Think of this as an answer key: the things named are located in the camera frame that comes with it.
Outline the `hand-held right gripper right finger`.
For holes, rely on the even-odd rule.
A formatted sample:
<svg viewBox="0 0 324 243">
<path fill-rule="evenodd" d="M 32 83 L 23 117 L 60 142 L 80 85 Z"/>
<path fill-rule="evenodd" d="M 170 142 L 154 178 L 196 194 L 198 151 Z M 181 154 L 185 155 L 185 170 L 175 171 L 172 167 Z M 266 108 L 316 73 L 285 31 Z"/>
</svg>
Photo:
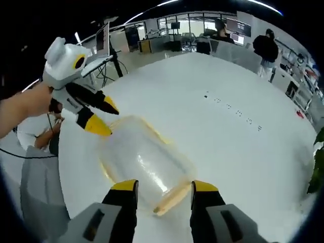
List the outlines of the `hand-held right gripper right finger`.
<svg viewBox="0 0 324 243">
<path fill-rule="evenodd" d="M 256 223 L 233 204 L 226 204 L 218 188 L 192 181 L 190 227 L 194 242 L 256 242 Z"/>
</svg>

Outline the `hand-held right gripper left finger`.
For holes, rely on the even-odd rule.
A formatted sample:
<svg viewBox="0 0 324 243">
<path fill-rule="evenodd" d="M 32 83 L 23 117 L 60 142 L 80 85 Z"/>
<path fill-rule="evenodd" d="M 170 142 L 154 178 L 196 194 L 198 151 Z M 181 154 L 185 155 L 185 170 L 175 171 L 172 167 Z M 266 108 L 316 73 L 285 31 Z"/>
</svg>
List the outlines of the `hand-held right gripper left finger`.
<svg viewBox="0 0 324 243">
<path fill-rule="evenodd" d="M 104 200 L 95 202 L 69 222 L 70 242 L 132 242 L 137 226 L 136 179 L 114 184 Z"/>
</svg>

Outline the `person's left hand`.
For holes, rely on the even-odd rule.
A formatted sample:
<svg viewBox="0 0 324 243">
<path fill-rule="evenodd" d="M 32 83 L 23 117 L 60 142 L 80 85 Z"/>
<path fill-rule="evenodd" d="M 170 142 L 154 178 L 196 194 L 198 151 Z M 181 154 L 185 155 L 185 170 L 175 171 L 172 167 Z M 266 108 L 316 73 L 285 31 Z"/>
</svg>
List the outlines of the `person's left hand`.
<svg viewBox="0 0 324 243">
<path fill-rule="evenodd" d="M 60 113 L 61 104 L 52 97 L 53 88 L 44 82 L 29 90 L 29 116 L 38 116 L 45 113 Z"/>
</svg>

